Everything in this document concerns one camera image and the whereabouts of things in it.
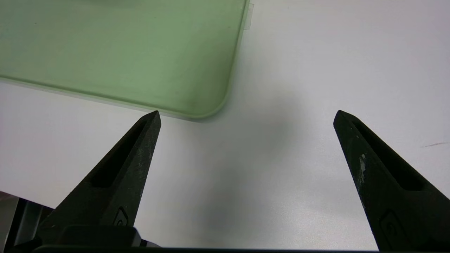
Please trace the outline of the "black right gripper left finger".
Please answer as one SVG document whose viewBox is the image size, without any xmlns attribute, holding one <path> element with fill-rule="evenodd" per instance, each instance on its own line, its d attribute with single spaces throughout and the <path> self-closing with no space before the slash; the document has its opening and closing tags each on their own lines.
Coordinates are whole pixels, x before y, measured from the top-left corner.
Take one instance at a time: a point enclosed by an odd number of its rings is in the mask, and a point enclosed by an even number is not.
<svg viewBox="0 0 450 253">
<path fill-rule="evenodd" d="M 42 243 L 70 229 L 133 229 L 161 126 L 159 111 L 141 117 L 39 225 Z"/>
</svg>

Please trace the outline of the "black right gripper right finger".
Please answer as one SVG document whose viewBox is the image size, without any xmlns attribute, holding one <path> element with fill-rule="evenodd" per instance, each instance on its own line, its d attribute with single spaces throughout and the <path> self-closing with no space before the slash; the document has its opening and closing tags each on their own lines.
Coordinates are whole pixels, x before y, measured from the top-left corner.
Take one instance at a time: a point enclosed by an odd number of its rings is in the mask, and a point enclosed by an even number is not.
<svg viewBox="0 0 450 253">
<path fill-rule="evenodd" d="M 448 251 L 448 197 L 354 115 L 333 126 L 378 249 Z"/>
</svg>

